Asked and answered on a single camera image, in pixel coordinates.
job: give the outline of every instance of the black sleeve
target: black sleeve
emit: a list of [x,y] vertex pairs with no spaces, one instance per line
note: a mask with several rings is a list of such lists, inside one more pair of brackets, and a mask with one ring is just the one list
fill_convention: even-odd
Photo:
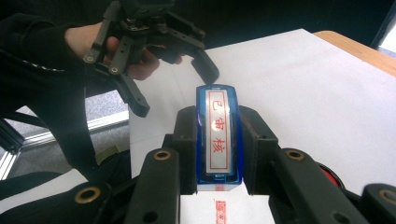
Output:
[[64,70],[81,71],[84,64],[64,40],[66,29],[42,17],[14,14],[0,21],[0,49],[30,63]]

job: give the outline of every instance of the gray floor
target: gray floor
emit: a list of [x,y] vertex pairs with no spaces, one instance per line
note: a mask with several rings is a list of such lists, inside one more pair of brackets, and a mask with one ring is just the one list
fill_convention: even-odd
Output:
[[[127,110],[127,105],[123,103],[116,91],[94,96],[86,100],[88,120],[111,116]],[[27,108],[23,108],[22,111],[32,114]],[[12,121],[10,123],[25,137],[48,131],[24,123]],[[124,121],[110,128],[95,131],[91,133],[91,137],[97,154],[110,147],[117,147],[119,151],[129,149],[129,123],[128,121]],[[0,148],[0,158],[3,156],[3,153],[4,150]],[[41,171],[63,174],[70,169],[71,167],[67,164],[59,145],[56,142],[52,142],[38,147],[24,147],[14,162],[7,178]]]

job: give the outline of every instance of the human hand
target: human hand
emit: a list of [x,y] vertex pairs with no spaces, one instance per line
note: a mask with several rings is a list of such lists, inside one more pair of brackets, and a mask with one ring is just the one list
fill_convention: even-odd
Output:
[[[99,33],[99,29],[102,23],[95,25],[88,25],[76,28],[69,28],[64,34],[64,39],[70,49],[82,59],[88,50],[90,50],[95,38]],[[103,61],[105,64],[110,64],[120,45],[120,41],[111,36],[106,41],[107,54]],[[181,63],[181,57],[179,57],[176,63]],[[160,65],[159,60],[155,55],[149,52],[147,49],[143,50],[140,64],[128,64],[126,71],[130,77],[137,80],[144,80],[149,77]]]

